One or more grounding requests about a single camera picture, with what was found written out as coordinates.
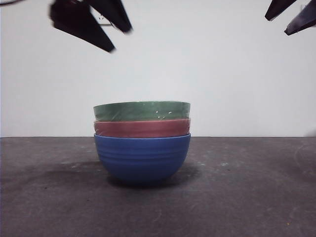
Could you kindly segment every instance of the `red bowl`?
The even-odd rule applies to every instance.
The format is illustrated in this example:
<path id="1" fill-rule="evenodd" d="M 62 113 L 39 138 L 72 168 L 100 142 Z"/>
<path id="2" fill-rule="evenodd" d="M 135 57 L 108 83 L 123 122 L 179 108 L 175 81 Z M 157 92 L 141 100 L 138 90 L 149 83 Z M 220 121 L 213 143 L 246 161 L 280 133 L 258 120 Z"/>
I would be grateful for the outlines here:
<path id="1" fill-rule="evenodd" d="M 95 134 L 106 137 L 177 137 L 190 133 L 190 119 L 152 121 L 95 121 Z"/>

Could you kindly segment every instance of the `green bowl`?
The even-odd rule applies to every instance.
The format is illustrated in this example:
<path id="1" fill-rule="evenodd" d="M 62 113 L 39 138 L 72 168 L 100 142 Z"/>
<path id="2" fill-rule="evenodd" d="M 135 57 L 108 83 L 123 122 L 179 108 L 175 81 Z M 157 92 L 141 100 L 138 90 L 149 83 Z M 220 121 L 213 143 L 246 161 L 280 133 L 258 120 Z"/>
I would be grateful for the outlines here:
<path id="1" fill-rule="evenodd" d="M 190 104 L 178 101 L 140 101 L 93 107 L 96 121 L 188 119 Z"/>

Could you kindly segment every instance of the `bowl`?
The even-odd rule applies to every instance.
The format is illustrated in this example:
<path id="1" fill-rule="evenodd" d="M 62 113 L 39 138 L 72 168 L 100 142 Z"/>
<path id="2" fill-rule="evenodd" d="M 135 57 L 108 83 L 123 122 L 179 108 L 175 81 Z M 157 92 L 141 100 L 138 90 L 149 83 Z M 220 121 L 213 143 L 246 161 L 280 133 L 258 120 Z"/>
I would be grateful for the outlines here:
<path id="1" fill-rule="evenodd" d="M 190 133 L 190 119 L 94 122 L 95 134 L 107 137 L 155 138 L 178 137 Z"/>
<path id="2" fill-rule="evenodd" d="M 96 121 L 188 119 L 190 104 L 178 101 L 123 102 L 93 107 Z"/>
<path id="3" fill-rule="evenodd" d="M 114 138 L 94 135 L 99 159 L 127 184 L 161 182 L 186 158 L 191 135 L 167 138 Z"/>

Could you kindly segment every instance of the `white wall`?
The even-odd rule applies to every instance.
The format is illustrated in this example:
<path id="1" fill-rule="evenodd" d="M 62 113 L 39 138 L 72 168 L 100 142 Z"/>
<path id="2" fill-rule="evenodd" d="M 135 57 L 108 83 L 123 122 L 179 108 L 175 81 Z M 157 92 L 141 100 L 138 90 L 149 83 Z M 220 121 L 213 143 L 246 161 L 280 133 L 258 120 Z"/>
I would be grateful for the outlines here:
<path id="1" fill-rule="evenodd" d="M 92 136 L 94 105 L 191 102 L 193 136 L 304 136 L 316 128 L 316 28 L 283 30 L 271 0 L 125 0 L 117 51 L 51 27 L 50 0 L 1 9 L 1 136 Z"/>

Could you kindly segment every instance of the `blue bowl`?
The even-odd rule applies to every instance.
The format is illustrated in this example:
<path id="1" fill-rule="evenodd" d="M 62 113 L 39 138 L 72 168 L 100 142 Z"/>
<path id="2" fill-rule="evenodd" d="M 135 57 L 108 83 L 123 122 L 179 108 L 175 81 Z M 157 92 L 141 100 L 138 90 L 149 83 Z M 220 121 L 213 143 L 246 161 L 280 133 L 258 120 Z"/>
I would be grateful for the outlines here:
<path id="1" fill-rule="evenodd" d="M 115 138 L 94 135 L 99 159 L 114 177 L 131 184 L 164 180 L 181 167 L 191 135 Z"/>

